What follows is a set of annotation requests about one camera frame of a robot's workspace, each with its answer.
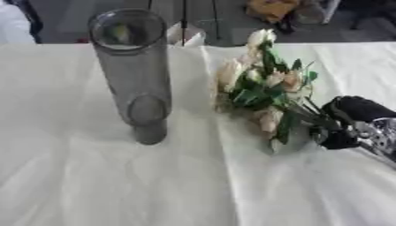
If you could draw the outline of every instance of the table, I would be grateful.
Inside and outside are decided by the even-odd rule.
[[[396,109],[396,44],[277,49],[316,61],[318,103],[358,94]],[[243,50],[170,47],[170,134],[144,147],[119,119],[91,46],[3,46],[0,224],[392,225],[396,177],[384,165],[312,143],[271,157],[211,110],[210,74]]]

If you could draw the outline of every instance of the bouquet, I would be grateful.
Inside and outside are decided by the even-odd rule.
[[[317,73],[303,67],[300,59],[292,66],[273,49],[272,30],[252,33],[247,54],[233,59],[217,71],[216,108],[222,112],[243,111],[260,126],[264,138],[286,144],[293,124],[291,103],[310,97]]]

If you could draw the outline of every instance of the flower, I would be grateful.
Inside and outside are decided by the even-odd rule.
[[[283,88],[286,92],[294,93],[300,90],[302,86],[302,79],[300,71],[292,70],[285,75],[285,79],[282,83]]]
[[[270,41],[271,43],[273,43],[275,40],[277,39],[277,36],[274,34],[273,30],[259,30],[256,32],[253,32],[248,40],[247,40],[247,46],[249,47],[249,49],[251,50],[255,50],[257,49],[261,44],[263,44],[263,42],[265,41]]]
[[[258,83],[258,84],[263,83],[263,77],[257,69],[250,70],[247,73],[247,78]]]
[[[246,64],[233,59],[217,72],[218,85],[226,92],[232,91],[238,78],[247,68]]]
[[[272,139],[277,135],[278,126],[283,114],[283,111],[273,106],[255,112],[255,117],[259,119],[260,128],[267,139]]]
[[[270,76],[267,77],[265,84],[267,87],[272,88],[281,83],[284,79],[285,74],[283,72],[274,71]]]

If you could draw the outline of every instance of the green leaf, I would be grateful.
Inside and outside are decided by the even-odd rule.
[[[282,119],[280,120],[276,136],[276,139],[278,139],[279,142],[284,145],[287,144],[287,142],[289,141],[289,133],[292,129],[292,123],[293,115],[290,112],[286,111],[282,116]]]
[[[267,89],[265,90],[265,93],[266,93],[267,95],[269,95],[272,99],[274,99],[274,98],[276,98],[276,97],[278,97],[278,96],[284,94],[284,93],[285,93],[285,90],[284,90],[284,88],[282,87],[282,83],[279,83],[279,84],[277,84],[277,85],[274,86],[274,87],[267,88]]]
[[[309,72],[309,80],[313,81],[317,78],[317,72]]]
[[[269,50],[265,50],[263,51],[263,71],[264,71],[264,75],[269,76],[274,72],[274,68],[276,65],[276,58],[275,56],[269,51]]]
[[[293,63],[292,70],[300,70],[302,68],[302,62],[300,59],[296,59]]]
[[[275,64],[275,67],[277,68],[278,71],[283,72],[283,73],[288,73],[290,70],[287,67],[287,63],[285,61],[281,61],[277,64]]]
[[[257,96],[253,92],[247,89],[242,89],[238,95],[233,98],[232,102],[239,107],[244,107],[255,98],[257,98]]]

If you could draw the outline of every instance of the floor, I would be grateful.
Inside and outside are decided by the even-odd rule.
[[[75,43],[87,38],[87,21],[98,13],[118,7],[147,8],[149,0],[30,0],[44,22],[40,36],[44,43]],[[216,0],[220,37],[215,36],[211,0],[189,0],[189,23],[207,33],[207,43],[217,46],[243,45],[256,29],[270,27],[247,16],[247,0]],[[182,0],[153,0],[152,11],[160,14],[168,26],[181,19]],[[381,19],[367,19],[359,30],[350,30],[354,14],[337,11],[328,25],[296,24],[296,32],[278,33],[278,42],[393,41],[396,29]]]

